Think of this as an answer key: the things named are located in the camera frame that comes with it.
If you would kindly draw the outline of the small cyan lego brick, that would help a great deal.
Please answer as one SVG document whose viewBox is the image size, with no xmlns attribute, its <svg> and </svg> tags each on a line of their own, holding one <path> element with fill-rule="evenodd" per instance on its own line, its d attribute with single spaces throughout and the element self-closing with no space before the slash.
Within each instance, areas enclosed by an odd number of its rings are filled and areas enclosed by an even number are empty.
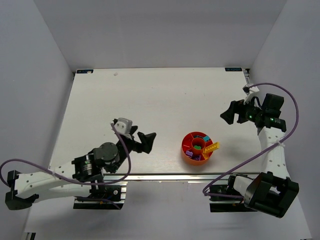
<svg viewBox="0 0 320 240">
<path fill-rule="evenodd" d="M 208 142 L 208 141 L 210 140 L 210 137 L 206 135 L 206 136 L 203 137 L 203 140 L 204 140 L 205 142 Z"/>
</svg>

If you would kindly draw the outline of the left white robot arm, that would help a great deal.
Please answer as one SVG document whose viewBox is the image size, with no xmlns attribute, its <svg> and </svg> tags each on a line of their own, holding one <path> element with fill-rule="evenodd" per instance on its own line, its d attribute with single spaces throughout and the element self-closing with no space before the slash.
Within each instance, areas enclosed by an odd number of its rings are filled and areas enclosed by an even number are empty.
<svg viewBox="0 0 320 240">
<path fill-rule="evenodd" d="M 75 197 L 80 203 L 93 203 L 98 209 L 121 209 L 121 186 L 119 182 L 128 177 L 126 173 L 119 179 L 105 181 L 104 173 L 114 174 L 124 161 L 132 168 L 131 152 L 149 154 L 152 151 L 155 132 L 138 132 L 140 141 L 133 134 L 134 126 L 128 136 L 111 127 L 118 138 L 117 143 L 105 142 L 87 154 L 51 169 L 27 160 L 12 159 L 39 169 L 38 172 L 21 173 L 9 171 L 1 181 L 10 190 L 5 194 L 5 204 L 9 210 L 17 211 L 30 208 L 33 204 L 47 199 Z"/>
</svg>

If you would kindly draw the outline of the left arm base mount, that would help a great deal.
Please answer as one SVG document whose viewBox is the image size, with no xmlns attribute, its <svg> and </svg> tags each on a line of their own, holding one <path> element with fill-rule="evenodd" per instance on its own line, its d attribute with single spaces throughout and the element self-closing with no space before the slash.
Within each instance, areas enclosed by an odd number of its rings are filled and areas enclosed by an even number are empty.
<svg viewBox="0 0 320 240">
<path fill-rule="evenodd" d="M 127 184 L 118 183 L 101 187 L 91 187 L 87 197 L 76 197 L 75 210 L 121 210 L 126 199 Z"/>
</svg>

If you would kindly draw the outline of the purple lego piece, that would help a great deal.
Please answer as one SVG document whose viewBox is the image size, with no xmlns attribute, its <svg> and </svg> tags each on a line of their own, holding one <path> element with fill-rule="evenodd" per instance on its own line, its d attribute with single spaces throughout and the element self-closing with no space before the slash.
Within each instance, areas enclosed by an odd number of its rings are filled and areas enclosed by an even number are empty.
<svg viewBox="0 0 320 240">
<path fill-rule="evenodd" d="M 202 156 L 201 155 L 195 155 L 192 159 L 194 161 L 201 161 L 202 160 Z"/>
</svg>

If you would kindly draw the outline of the light purple sloped lego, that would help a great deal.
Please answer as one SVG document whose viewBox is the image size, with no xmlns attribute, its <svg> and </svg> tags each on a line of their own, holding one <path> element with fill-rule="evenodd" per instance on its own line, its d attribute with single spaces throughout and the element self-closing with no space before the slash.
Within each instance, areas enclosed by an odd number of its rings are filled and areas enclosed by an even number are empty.
<svg viewBox="0 0 320 240">
<path fill-rule="evenodd" d="M 192 157 L 194 156 L 194 153 L 193 153 L 192 151 L 190 151 L 190 150 L 187 150 L 187 151 L 185 152 L 185 155 L 186 155 L 188 158 L 192 158 Z"/>
</svg>

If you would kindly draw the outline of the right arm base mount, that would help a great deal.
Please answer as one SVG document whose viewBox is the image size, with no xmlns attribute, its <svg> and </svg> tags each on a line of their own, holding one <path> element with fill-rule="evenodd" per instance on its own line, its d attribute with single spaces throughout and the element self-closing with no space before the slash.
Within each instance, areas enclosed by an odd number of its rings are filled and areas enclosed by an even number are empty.
<svg viewBox="0 0 320 240">
<path fill-rule="evenodd" d="M 256 212 L 245 207 L 243 196 L 227 184 L 214 184 L 209 188 L 209 207 L 211 213 L 247 213 Z"/>
</svg>

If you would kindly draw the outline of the yellow long lego plate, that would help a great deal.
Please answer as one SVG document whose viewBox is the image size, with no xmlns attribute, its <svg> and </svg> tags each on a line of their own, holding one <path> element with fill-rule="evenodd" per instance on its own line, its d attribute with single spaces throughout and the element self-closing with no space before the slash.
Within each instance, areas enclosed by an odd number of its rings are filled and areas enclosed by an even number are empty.
<svg viewBox="0 0 320 240">
<path fill-rule="evenodd" d="M 214 152 L 215 150 L 218 150 L 219 148 L 220 148 L 220 143 L 215 142 L 215 143 L 212 143 L 211 145 L 206 146 L 202 153 L 207 155 L 209 153 Z"/>
</svg>

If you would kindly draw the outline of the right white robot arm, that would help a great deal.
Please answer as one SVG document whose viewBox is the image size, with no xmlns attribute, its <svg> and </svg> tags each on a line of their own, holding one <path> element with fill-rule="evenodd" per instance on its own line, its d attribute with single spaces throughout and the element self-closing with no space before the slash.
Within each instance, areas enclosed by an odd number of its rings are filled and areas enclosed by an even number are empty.
<svg viewBox="0 0 320 240">
<path fill-rule="evenodd" d="M 261 106 L 254 99 L 232 101 L 220 116 L 229 125 L 238 115 L 239 124 L 253 122 L 263 151 L 260 174 L 251 179 L 234 173 L 228 179 L 228 192 L 238 192 L 246 208 L 282 218 L 299 192 L 286 167 L 284 145 L 286 122 L 280 118 L 284 97 L 268 93 Z"/>
</svg>

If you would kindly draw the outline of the orange divided round container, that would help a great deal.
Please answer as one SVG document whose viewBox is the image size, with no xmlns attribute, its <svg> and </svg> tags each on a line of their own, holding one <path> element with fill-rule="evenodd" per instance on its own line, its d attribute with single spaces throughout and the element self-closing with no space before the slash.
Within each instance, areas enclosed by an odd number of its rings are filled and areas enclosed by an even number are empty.
<svg viewBox="0 0 320 240">
<path fill-rule="evenodd" d="M 188 133 L 181 142 L 181 156 L 183 158 L 183 160 L 192 166 L 201 166 L 206 164 L 210 157 L 212 156 L 213 152 L 210 152 L 209 154 L 203 154 L 203 150 L 205 147 L 216 143 L 214 142 L 210 137 L 210 140 L 205 142 L 202 138 L 194 138 L 194 136 L 199 135 L 202 137 L 208 136 L 207 134 L 203 133 L 203 132 L 199 132 L 199 131 L 193 131 Z M 194 145 L 200 145 L 202 148 L 201 149 L 195 149 Z M 186 156 L 185 152 L 186 151 L 192 151 L 193 152 L 193 157 L 197 156 L 197 155 L 201 155 L 202 156 L 202 160 L 201 161 L 197 161 L 197 160 L 193 160 L 192 158 L 189 158 Z"/>
</svg>

